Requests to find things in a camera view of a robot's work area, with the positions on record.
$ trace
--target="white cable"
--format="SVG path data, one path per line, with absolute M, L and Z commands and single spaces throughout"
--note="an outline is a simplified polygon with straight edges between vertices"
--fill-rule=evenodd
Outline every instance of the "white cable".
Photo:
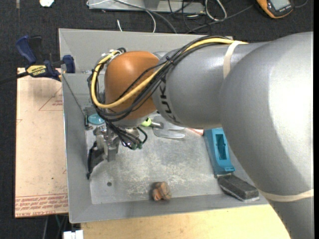
M 153 33 L 155 33 L 155 30 L 156 30 L 156 21 L 155 21 L 155 18 L 153 17 L 153 15 L 145 8 L 141 7 L 141 6 L 138 6 L 138 5 L 135 5 L 135 4 L 131 4 L 131 3 L 128 3 L 128 2 L 124 2 L 122 0 L 114 0 L 116 2 L 122 2 L 123 4 L 126 4 L 128 6 L 131 6 L 131 7 L 136 7 L 136 8 L 140 8 L 142 9 L 143 11 L 147 12 L 148 15 L 150 15 L 152 17 L 152 20 L 154 22 L 154 29 L 153 29 Z
M 96 3 L 89 3 L 89 0 L 86 1 L 86 5 L 87 6 L 92 6 L 92 5 L 97 5 L 97 4 L 101 4 L 101 3 L 104 3 L 104 2 L 107 2 L 107 1 L 112 1 L 112 0 L 103 0 L 101 2 L 96 2 Z
M 146 12 L 152 17 L 152 20 L 153 20 L 153 22 L 154 22 L 154 29 L 153 29 L 153 33 L 155 33 L 155 30 L 156 30 L 156 21 L 155 21 L 155 19 L 154 19 L 154 17 L 153 17 L 153 15 L 148 11 L 148 10 L 146 10 Z
M 104 1 L 101 1 L 101 2 L 91 3 L 91 4 L 89 4 L 89 0 L 87 0 L 87 1 L 86 1 L 86 5 L 87 5 L 87 6 L 97 5 L 97 4 L 101 4 L 101 3 L 103 3 L 103 2 L 107 2 L 107 1 L 112 1 L 112 0 L 104 0 Z M 153 15 L 152 15 L 148 10 L 145 10 L 145 9 L 144 9 L 143 7 L 141 7 L 141 6 L 134 5 L 134 4 L 131 4 L 131 3 L 128 3 L 128 2 L 124 2 L 124 1 L 121 1 L 121 0 L 118 0 L 118 2 L 125 3 L 125 4 L 128 5 L 128 6 L 138 7 L 138 8 L 140 8 L 140 9 L 144 10 L 145 12 L 147 12 L 148 15 L 151 16 L 151 18 L 152 18 L 152 20 L 153 20 L 153 22 L 154 22 L 153 33 L 155 33 L 155 31 L 156 31 L 156 20 L 155 20 L 155 18 L 153 17 Z M 123 32 L 122 29 L 121 29 L 119 20 L 117 20 L 117 23 L 118 23 L 118 26 L 119 26 L 119 28 L 120 28 L 120 31 Z
M 207 14 L 207 16 L 208 16 L 210 19 L 212 19 L 212 20 L 214 20 L 214 21 L 223 20 L 223 19 L 225 19 L 225 18 L 227 17 L 227 12 L 226 12 L 225 7 L 223 6 L 223 4 L 220 2 L 220 0 L 216 0 L 216 1 L 217 1 L 217 3 L 219 4 L 219 6 L 221 7 L 221 9 L 223 10 L 223 12 L 224 12 L 224 17 L 221 18 L 221 19 L 216 19 L 216 18 L 214 18 L 214 17 L 209 13 L 209 11 L 208 11 L 208 9 L 207 9 L 208 0 L 205 0 L 206 14 Z
M 118 23 L 120 31 L 123 32 L 123 30 L 121 29 L 120 21 L 117 19 L 116 22 Z

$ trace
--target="metal tool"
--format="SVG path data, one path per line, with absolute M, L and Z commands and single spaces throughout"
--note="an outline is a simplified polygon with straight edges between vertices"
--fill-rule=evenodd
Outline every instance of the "metal tool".
M 161 115 L 153 118 L 153 123 L 160 125 L 153 127 L 153 132 L 157 137 L 179 139 L 185 137 L 185 134 L 178 132 L 185 129 L 184 127 L 174 125 L 165 120 Z

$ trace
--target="blue plastic block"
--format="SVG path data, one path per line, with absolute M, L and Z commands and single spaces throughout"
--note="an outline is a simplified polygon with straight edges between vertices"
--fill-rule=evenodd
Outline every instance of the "blue plastic block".
M 230 161 L 228 143 L 223 128 L 204 130 L 204 139 L 215 177 L 234 172 L 235 167 Z

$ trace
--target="cardboard sheet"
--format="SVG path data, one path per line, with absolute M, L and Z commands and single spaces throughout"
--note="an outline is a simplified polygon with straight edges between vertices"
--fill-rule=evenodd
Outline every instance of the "cardboard sheet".
M 68 212 L 62 83 L 17 80 L 15 217 Z

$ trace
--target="blue clamp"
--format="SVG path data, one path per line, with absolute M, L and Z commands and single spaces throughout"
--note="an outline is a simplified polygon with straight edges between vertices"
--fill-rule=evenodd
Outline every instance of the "blue clamp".
M 62 60 L 52 63 L 42 59 L 41 36 L 30 38 L 28 35 L 21 37 L 15 46 L 18 52 L 27 59 L 26 73 L 21 77 L 30 75 L 32 77 L 48 77 L 60 81 L 60 73 L 56 67 L 65 64 L 67 73 L 75 73 L 74 59 L 71 55 L 65 55 Z
M 27 59 L 29 65 L 33 65 L 36 63 L 36 56 L 34 55 L 32 49 L 29 46 L 29 36 L 25 35 L 21 37 L 16 43 L 15 47 L 17 48 L 18 52 Z
M 229 157 L 228 142 L 223 128 L 213 128 L 204 130 L 204 139 L 214 176 L 230 174 L 235 171 Z
M 71 55 L 65 55 L 62 58 L 62 61 L 64 62 L 66 66 L 66 72 L 67 73 L 75 73 L 75 64 L 74 64 L 74 59 Z

